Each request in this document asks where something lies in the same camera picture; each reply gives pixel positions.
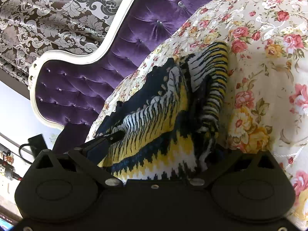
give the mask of yellow and black blanket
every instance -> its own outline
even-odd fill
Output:
[[[206,169],[218,135],[227,64],[226,44],[215,42],[178,63],[169,58],[153,67],[144,86],[118,102],[98,128],[97,136],[125,133],[98,165],[124,182],[186,178]],[[97,146],[92,156],[100,148],[106,147]]]

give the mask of white wall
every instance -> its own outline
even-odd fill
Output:
[[[43,134],[47,147],[52,149],[60,132],[58,129],[43,125],[35,117],[30,101],[0,81],[0,143],[2,145],[18,154],[18,146],[28,143],[28,138]],[[33,161],[30,154],[22,151],[22,155],[25,159]],[[15,172],[23,177],[30,165],[14,155],[13,166]],[[0,175],[0,205],[20,216],[14,200],[18,184],[17,180],[11,181]]]
[[[61,131],[43,125],[34,115],[30,101],[0,81],[0,133],[15,143],[28,143],[28,138],[43,134],[52,149]]]

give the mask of black cable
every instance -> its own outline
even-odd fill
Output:
[[[27,162],[28,164],[31,165],[32,162],[30,162],[30,161],[26,160],[25,158],[23,158],[23,156],[21,155],[21,152],[20,152],[21,149],[22,149],[23,147],[25,147],[25,146],[30,146],[30,145],[29,145],[29,143],[21,145],[21,146],[19,147],[19,149],[18,149],[18,153],[19,153],[19,156],[20,156],[21,159],[23,159],[25,162]]]
[[[22,180],[23,178],[19,175],[19,174],[16,174],[15,172],[13,172],[13,175],[12,177],[16,180]]]

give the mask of damask curtain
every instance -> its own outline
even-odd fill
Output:
[[[28,84],[47,50],[95,51],[122,0],[0,0],[0,68]]]

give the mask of tufted velvet upholstery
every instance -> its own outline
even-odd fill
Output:
[[[44,64],[35,91],[40,113],[62,125],[70,122],[90,128],[123,78],[209,1],[135,0],[109,52],[99,61],[88,65],[56,60]]]

